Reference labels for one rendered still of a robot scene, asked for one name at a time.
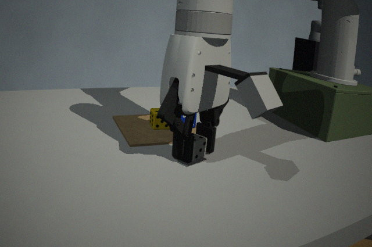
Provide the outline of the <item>blue die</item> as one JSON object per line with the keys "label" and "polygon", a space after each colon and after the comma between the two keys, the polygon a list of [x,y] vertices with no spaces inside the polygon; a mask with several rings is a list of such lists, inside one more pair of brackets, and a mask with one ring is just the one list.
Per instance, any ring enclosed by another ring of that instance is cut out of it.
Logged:
{"label": "blue die", "polygon": [[[184,115],[181,115],[181,120],[185,123],[185,118],[186,116]],[[195,113],[195,118],[194,118],[194,123],[193,123],[193,127],[192,128],[195,128],[195,125],[196,125],[196,113]]]}

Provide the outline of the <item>white die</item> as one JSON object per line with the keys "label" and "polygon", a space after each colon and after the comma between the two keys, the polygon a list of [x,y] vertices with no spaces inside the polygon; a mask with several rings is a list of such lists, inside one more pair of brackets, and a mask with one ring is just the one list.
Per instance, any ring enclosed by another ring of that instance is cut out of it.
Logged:
{"label": "white die", "polygon": [[192,154],[192,162],[205,156],[207,138],[201,135],[191,133],[194,136],[194,147]]}

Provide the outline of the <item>tan flat mat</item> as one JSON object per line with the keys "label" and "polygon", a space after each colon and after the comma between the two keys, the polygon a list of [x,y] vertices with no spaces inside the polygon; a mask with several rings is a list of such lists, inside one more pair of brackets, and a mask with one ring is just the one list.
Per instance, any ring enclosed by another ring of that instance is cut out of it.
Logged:
{"label": "tan flat mat", "polygon": [[170,129],[154,130],[150,114],[113,116],[115,123],[130,147],[173,144]]}

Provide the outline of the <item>yellow die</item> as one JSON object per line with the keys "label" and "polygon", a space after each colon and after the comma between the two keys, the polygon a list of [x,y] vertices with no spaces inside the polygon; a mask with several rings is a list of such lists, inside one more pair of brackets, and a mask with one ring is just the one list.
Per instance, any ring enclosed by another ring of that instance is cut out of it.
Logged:
{"label": "yellow die", "polygon": [[158,113],[159,108],[151,108],[150,109],[150,125],[154,130],[166,130],[169,129],[170,127],[164,122],[162,119],[158,118],[157,113]]}

